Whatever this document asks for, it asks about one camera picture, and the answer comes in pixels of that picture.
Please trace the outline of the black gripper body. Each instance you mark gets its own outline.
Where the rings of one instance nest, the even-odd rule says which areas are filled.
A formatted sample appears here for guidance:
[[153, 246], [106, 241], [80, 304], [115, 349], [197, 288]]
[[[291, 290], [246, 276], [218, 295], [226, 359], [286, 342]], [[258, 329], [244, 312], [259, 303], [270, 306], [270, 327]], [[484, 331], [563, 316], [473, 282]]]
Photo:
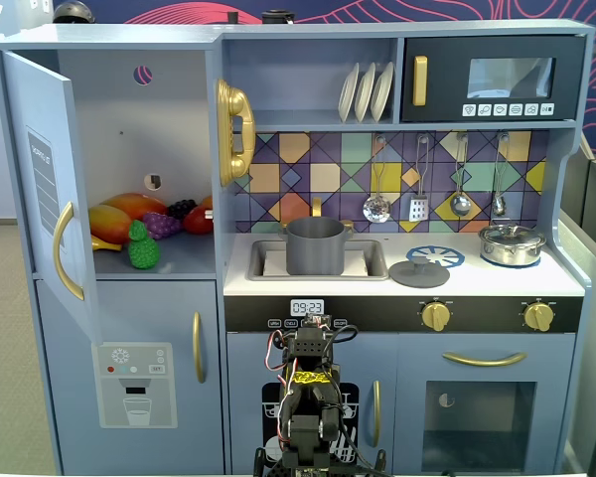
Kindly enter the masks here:
[[324, 328], [303, 327], [283, 335], [283, 359], [288, 366], [297, 362], [299, 371], [321, 371], [334, 362], [333, 333]]

